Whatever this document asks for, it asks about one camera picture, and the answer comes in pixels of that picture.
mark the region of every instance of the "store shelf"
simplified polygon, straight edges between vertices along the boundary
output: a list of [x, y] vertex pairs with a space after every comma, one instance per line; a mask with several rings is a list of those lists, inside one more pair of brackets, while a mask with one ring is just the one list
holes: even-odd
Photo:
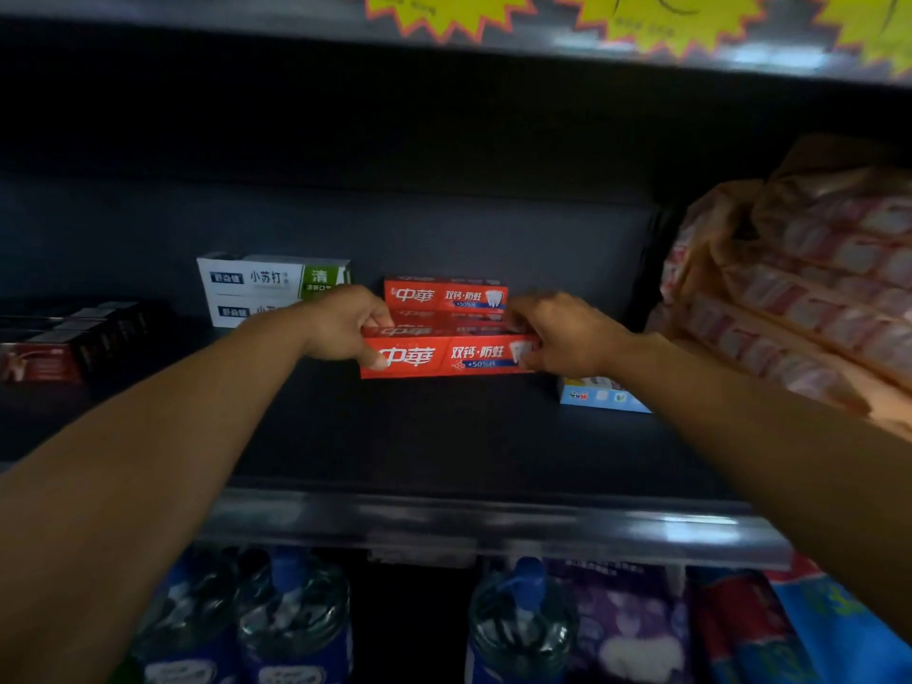
[[[814, 23], [824, 4], [820, 0], [759, 0], [760, 13], [746, 14], [748, 18], [743, 20], [744, 38], [722, 34], [714, 51], [710, 49], [712, 43], [697, 44], [680, 58], [660, 48], [641, 53], [628, 38], [605, 42], [598, 29], [575, 28], [575, 7], [554, 0], [531, 1], [537, 13], [514, 13], [511, 33], [488, 24], [481, 43], [457, 31], [442, 47], [912, 85], [912, 73], [891, 75], [887, 63], [862, 63], [857, 46], [843, 43], [836, 47], [838, 29]], [[701, 2], [713, 4], [713, 0]], [[883, 0], [883, 7], [883, 14], [887, 14], [887, 0]], [[389, 15], [368, 19], [364, 0], [0, 0], [0, 14], [353, 43], [441, 46], [422, 28], [403, 36]]]
[[[219, 332], [181, 325], [94, 389], [0, 389], [3, 456]], [[269, 408], [201, 536], [579, 559], [777, 566], [789, 546], [660, 418], [559, 406], [553, 378], [361, 381], [305, 360]]]

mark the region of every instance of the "yellow starburst sign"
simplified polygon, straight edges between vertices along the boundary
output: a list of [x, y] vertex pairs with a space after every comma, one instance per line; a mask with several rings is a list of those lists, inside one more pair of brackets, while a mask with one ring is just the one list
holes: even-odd
[[557, 0], [579, 7], [577, 28], [600, 28], [607, 41], [633, 40], [641, 53], [667, 48], [716, 49], [720, 36], [744, 36], [746, 21], [761, 19], [760, 0]]
[[369, 19], [392, 16], [403, 36], [423, 26], [439, 43], [456, 29], [481, 43], [486, 23], [511, 32], [513, 12], [535, 13], [529, 0], [364, 0], [364, 7]]
[[815, 21], [838, 25], [838, 44], [860, 48], [863, 62], [892, 62], [897, 74], [912, 69], [912, 0], [820, 1]]

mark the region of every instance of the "left hand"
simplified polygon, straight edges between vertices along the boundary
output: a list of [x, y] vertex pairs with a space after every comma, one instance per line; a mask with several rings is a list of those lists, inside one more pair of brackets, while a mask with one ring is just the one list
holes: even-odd
[[395, 326], [383, 300], [362, 285], [337, 285], [318, 299], [277, 312], [304, 320], [304, 355], [319, 360], [354, 357], [369, 369], [386, 369], [386, 357], [364, 342], [362, 326]]

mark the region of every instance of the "right hand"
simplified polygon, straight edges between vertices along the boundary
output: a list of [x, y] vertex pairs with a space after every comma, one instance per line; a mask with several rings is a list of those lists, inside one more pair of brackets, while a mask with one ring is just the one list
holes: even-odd
[[636, 335], [578, 297], [567, 293], [522, 295], [507, 306], [510, 327], [531, 327], [541, 347], [521, 367], [574, 379], [614, 376], [612, 367]]

